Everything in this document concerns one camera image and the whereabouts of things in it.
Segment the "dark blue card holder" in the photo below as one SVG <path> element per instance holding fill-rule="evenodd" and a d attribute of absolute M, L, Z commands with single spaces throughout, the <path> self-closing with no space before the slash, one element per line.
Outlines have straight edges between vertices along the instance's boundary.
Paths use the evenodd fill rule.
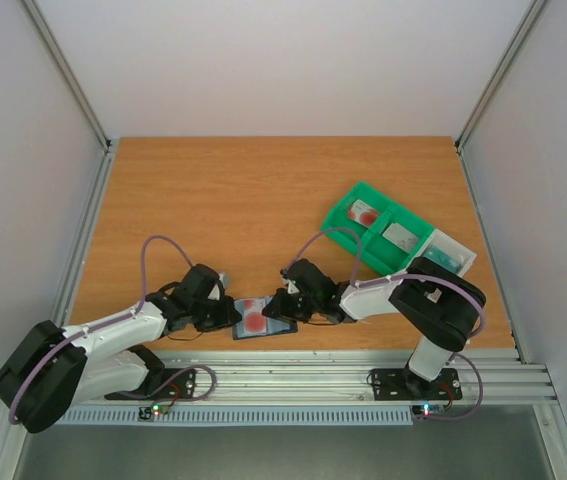
<path fill-rule="evenodd" d="M 265 296 L 238 299 L 234 302 L 236 310 L 241 314 L 241 320 L 232 327 L 232 337 L 235 341 L 298 332 L 296 324 L 263 315 L 262 310 L 271 300 L 271 296 Z"/>

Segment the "white card with red circles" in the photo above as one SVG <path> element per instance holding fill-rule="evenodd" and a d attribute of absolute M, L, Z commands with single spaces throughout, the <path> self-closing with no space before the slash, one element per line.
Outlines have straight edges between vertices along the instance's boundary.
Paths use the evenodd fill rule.
<path fill-rule="evenodd" d="M 348 217 L 352 220 L 360 220 L 365 214 L 369 212 L 370 206 L 361 199 L 356 199 L 349 206 Z"/>
<path fill-rule="evenodd" d="M 356 199 L 347 211 L 347 218 L 369 228 L 378 219 L 380 213 L 361 199 Z"/>

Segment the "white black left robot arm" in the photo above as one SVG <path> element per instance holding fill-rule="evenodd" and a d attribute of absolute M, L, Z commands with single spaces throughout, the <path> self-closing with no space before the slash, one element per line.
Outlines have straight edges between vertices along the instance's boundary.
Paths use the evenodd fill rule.
<path fill-rule="evenodd" d="M 0 400 L 9 420 L 30 433 L 54 425 L 88 400 L 149 400 L 154 415 L 166 401 L 205 399 L 193 393 L 199 366 L 170 369 L 147 343 L 193 327 L 200 334 L 243 332 L 265 297 L 239 299 L 226 291 L 224 275 L 195 264 L 179 281 L 144 290 L 131 307 L 67 327 L 37 323 L 0 368 Z"/>

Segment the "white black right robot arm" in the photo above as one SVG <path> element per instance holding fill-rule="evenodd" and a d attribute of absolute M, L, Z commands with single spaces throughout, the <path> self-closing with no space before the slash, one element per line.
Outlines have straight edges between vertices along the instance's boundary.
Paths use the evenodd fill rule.
<path fill-rule="evenodd" d="M 281 272 L 285 282 L 263 314 L 288 323 L 319 315 L 333 325 L 399 313 L 421 339 L 399 377 L 411 399 L 425 399 L 451 357 L 485 326 L 485 294 L 425 256 L 398 273 L 373 280 L 335 282 L 302 258 Z"/>

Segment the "red circle card in holder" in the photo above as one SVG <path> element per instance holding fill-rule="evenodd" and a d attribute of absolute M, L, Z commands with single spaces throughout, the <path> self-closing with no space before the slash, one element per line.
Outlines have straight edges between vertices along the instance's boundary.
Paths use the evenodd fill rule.
<path fill-rule="evenodd" d="M 243 301 L 242 336 L 260 336 L 267 333 L 267 318 L 262 314 L 266 304 L 267 301 L 264 298 L 253 298 Z"/>

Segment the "grey white card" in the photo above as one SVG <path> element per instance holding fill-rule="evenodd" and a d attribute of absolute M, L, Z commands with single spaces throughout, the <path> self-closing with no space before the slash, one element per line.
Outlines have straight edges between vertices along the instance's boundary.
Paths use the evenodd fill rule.
<path fill-rule="evenodd" d="M 384 239 L 406 253 L 412 252 L 420 242 L 420 237 L 399 223 L 391 223 L 382 233 Z"/>

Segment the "teal card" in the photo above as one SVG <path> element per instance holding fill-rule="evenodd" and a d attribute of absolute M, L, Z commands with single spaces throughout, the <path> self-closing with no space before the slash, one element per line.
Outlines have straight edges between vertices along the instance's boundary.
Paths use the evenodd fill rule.
<path fill-rule="evenodd" d="M 439 249 L 435 245 L 430 245 L 424 251 L 423 256 L 454 274 L 457 274 L 462 267 L 459 260 L 456 260 L 453 256 Z"/>

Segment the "green plastic bin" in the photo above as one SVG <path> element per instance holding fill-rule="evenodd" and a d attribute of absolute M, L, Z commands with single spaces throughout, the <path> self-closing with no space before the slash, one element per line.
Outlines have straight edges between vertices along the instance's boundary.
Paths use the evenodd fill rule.
<path fill-rule="evenodd" d="M 390 211 L 395 202 L 366 182 L 357 182 L 328 211 L 321 229 L 327 236 L 350 253 L 358 250 L 357 239 L 364 247 L 364 236 L 372 234 L 381 216 Z"/>

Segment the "white translucent plastic bin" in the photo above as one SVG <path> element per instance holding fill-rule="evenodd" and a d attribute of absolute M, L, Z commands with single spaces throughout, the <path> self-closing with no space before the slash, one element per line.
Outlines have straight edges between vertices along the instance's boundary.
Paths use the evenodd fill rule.
<path fill-rule="evenodd" d="M 424 249 L 421 253 L 421 256 L 423 256 L 424 251 L 430 245 L 435 245 L 439 249 L 445 251 L 446 253 L 453 256 L 456 260 L 459 260 L 461 262 L 461 270 L 457 274 L 455 274 L 459 277 L 463 277 L 470 270 L 475 259 L 477 258 L 477 254 L 475 252 L 438 229 L 434 230 L 433 233 L 428 237 L 426 243 L 424 244 Z"/>

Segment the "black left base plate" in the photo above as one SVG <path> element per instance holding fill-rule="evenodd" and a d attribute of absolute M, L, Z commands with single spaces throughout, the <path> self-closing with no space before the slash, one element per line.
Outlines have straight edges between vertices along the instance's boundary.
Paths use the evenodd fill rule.
<path fill-rule="evenodd" d="M 164 368 L 151 372 L 148 379 L 140 387 L 132 391 L 113 392 L 104 396 L 106 400 L 167 400 L 177 396 L 189 400 L 194 397 L 197 373 L 195 369 L 187 369 L 180 373 L 179 369 Z"/>

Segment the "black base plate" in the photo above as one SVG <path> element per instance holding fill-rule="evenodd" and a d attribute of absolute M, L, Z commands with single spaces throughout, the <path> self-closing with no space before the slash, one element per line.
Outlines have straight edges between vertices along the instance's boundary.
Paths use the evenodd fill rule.
<path fill-rule="evenodd" d="M 113 392 L 104 396 L 106 400 L 167 400 L 177 396 L 189 400 L 194 397 L 197 373 L 195 369 L 187 369 L 180 373 L 179 369 L 164 368 L 151 372 L 148 379 L 140 387 L 132 391 Z"/>
<path fill-rule="evenodd" d="M 423 380 L 407 367 L 375 368 L 366 377 L 375 401 L 447 401 L 463 398 L 458 372 L 444 368 L 432 380 Z"/>

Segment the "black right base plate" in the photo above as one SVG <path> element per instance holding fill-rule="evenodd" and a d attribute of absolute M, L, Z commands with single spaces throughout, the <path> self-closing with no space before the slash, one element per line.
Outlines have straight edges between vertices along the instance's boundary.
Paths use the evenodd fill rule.
<path fill-rule="evenodd" d="M 463 398 L 458 372 L 444 368 L 432 380 L 423 380 L 407 367 L 375 368 L 366 377 L 375 401 L 447 401 Z"/>

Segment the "aluminium frame rail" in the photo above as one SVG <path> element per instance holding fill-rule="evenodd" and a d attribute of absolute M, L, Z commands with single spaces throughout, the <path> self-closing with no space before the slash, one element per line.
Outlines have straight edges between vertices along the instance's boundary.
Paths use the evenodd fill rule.
<path fill-rule="evenodd" d="M 401 368 L 406 350 L 160 351 L 169 368 L 210 367 L 217 386 L 206 404 L 370 405 L 366 378 L 375 368 Z M 546 366 L 523 363 L 513 349 L 470 349 L 454 359 L 462 387 L 459 405 L 554 404 Z"/>

